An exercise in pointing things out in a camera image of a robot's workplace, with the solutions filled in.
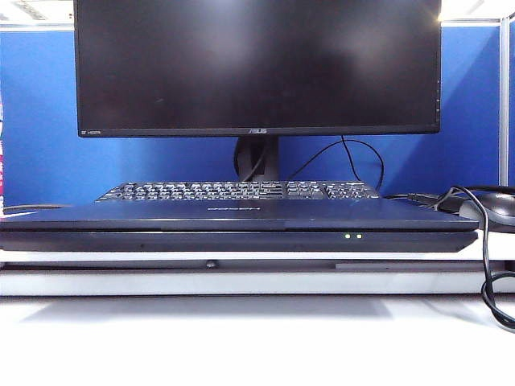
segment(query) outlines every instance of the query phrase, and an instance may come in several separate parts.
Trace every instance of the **cable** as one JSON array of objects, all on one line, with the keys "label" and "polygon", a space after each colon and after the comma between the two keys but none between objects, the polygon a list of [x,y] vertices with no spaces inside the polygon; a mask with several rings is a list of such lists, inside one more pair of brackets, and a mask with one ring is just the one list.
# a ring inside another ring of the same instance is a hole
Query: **cable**
[{"label": "cable", "polygon": [[410,195],[387,195],[385,199],[409,199]]},{"label": "cable", "polygon": [[354,160],[352,159],[351,150],[348,148],[347,142],[345,141],[345,137],[343,135],[341,136],[341,143],[344,146],[345,152],[347,153],[348,161],[351,164],[351,169],[352,173],[354,174],[354,177],[356,177],[358,181],[361,181],[361,178],[359,175],[357,175],[356,168],[354,167]]},{"label": "cable", "polygon": [[71,205],[60,203],[40,203],[28,205],[13,205],[11,207],[3,207],[3,211],[26,211],[32,209],[61,209],[62,207],[71,207]]},{"label": "cable", "polygon": [[[379,152],[377,152],[377,150],[372,145],[368,144],[367,142],[358,141],[357,139],[342,139],[342,140],[333,142],[333,143],[325,146],[322,150],[320,150],[318,153],[316,153],[311,158],[309,158],[303,165],[301,165],[301,167],[299,169],[297,169],[294,173],[292,173],[286,180],[287,181],[291,181],[293,178],[295,178],[296,175],[298,175],[301,171],[303,171],[310,163],[312,163],[324,151],[326,151],[326,150],[328,150],[328,149],[332,148],[333,146],[336,146],[336,145],[338,145],[340,143],[343,143],[344,146],[345,146],[346,142],[360,143],[363,146],[367,146],[371,151],[373,151],[375,153],[375,155],[379,159],[379,162],[381,163],[381,174],[379,176],[379,181],[378,181],[378,183],[376,185],[376,191],[379,191],[381,189],[381,187],[382,187],[383,180],[385,178],[385,160],[383,159],[383,157],[379,154]],[[355,169],[353,169],[353,173],[358,178]]]},{"label": "cable", "polygon": [[477,199],[477,197],[466,187],[461,187],[459,185],[453,186],[447,193],[442,195],[441,199],[439,199],[435,204],[435,209],[445,201],[448,197],[454,195],[456,192],[464,193],[468,198],[477,206],[477,208],[481,212],[481,217],[484,224],[483,230],[483,269],[484,269],[484,283],[481,286],[481,297],[483,298],[484,303],[487,307],[492,311],[493,317],[503,326],[515,330],[515,318],[506,314],[504,311],[500,310],[495,301],[495,294],[493,291],[493,283],[497,280],[500,280],[505,277],[515,277],[515,272],[504,271],[499,273],[492,274],[492,268],[490,266],[490,258],[488,255],[488,234],[489,234],[489,218],[488,213],[486,212],[483,204]]}]

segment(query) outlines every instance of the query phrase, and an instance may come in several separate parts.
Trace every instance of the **monitor stand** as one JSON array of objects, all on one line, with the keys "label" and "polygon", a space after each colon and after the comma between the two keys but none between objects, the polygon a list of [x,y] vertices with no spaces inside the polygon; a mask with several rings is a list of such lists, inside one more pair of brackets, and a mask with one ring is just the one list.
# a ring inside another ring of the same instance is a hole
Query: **monitor stand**
[{"label": "monitor stand", "polygon": [[239,137],[234,168],[240,181],[277,181],[278,136]]}]

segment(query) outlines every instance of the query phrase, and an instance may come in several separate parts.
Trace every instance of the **black keyboard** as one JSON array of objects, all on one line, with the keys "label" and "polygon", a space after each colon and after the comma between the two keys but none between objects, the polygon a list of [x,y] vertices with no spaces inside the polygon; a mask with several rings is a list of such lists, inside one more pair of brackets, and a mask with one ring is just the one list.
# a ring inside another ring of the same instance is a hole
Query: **black keyboard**
[{"label": "black keyboard", "polygon": [[97,202],[203,199],[378,199],[379,194],[359,181],[123,183]]}]

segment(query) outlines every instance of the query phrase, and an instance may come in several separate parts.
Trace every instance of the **monitor bezel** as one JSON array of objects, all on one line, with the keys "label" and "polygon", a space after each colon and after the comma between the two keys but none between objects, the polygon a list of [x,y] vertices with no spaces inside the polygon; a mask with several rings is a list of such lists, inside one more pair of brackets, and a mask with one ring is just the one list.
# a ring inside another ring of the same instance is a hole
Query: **monitor bezel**
[{"label": "monitor bezel", "polygon": [[80,103],[80,66],[79,66],[79,12],[78,2],[73,0],[74,19],[74,43],[75,43],[75,67],[76,67],[76,108],[77,130],[81,138],[187,138],[187,137],[242,137],[242,136],[323,136],[323,135],[377,135],[377,134],[429,134],[438,133],[441,130],[441,86],[442,86],[442,23],[439,21],[439,48],[437,52],[436,71],[436,101],[435,121],[431,124],[420,125],[343,125],[343,126],[306,126],[306,127],[274,127],[274,128],[108,128],[82,130],[81,103]]}]

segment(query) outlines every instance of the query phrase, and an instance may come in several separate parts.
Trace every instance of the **blue partition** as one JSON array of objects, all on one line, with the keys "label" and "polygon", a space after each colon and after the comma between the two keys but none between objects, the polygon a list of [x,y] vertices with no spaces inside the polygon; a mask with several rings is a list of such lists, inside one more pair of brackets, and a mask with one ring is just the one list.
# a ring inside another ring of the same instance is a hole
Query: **blue partition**
[{"label": "blue partition", "polygon": [[512,21],[509,26],[509,168],[508,178],[509,185],[515,185],[515,22]]},{"label": "blue partition", "polygon": [[[78,138],[72,32],[7,32],[0,49],[8,205],[88,202],[125,181],[236,178],[234,138]],[[385,158],[384,194],[496,183],[498,63],[498,28],[444,28],[442,132],[359,138]],[[336,139],[282,138],[282,177]],[[374,183],[377,160],[352,149]],[[352,176],[335,146],[299,178]]]}]

